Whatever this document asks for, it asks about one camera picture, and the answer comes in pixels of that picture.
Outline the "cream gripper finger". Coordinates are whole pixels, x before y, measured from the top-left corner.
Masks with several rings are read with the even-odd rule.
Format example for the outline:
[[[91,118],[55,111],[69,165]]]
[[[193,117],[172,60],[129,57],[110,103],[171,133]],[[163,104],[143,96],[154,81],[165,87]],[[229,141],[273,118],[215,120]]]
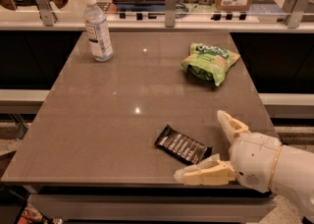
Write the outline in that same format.
[[[223,186],[236,179],[236,172],[230,161],[223,161],[219,154],[214,154],[198,164],[177,170],[174,178],[188,186]]]
[[[226,111],[218,110],[217,117],[230,143],[233,143],[241,135],[250,133],[249,128],[244,123],[232,117]]]

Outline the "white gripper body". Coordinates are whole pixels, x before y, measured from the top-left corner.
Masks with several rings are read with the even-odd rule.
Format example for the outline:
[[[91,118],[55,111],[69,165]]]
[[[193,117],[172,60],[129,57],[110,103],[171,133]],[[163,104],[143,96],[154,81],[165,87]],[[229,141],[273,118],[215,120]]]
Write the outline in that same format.
[[[237,181],[260,193],[268,192],[273,164],[281,147],[279,139],[260,133],[236,138],[229,149],[229,156]]]

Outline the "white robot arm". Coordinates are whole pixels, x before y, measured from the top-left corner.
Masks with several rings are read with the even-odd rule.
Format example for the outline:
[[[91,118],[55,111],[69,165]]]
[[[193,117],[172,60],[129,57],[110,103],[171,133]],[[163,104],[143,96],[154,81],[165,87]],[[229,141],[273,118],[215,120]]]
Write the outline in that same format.
[[[283,196],[314,221],[314,153],[261,133],[227,112],[217,112],[218,121],[231,146],[229,159],[215,154],[196,165],[175,172],[177,182],[189,186],[222,186],[237,181],[260,193]]]

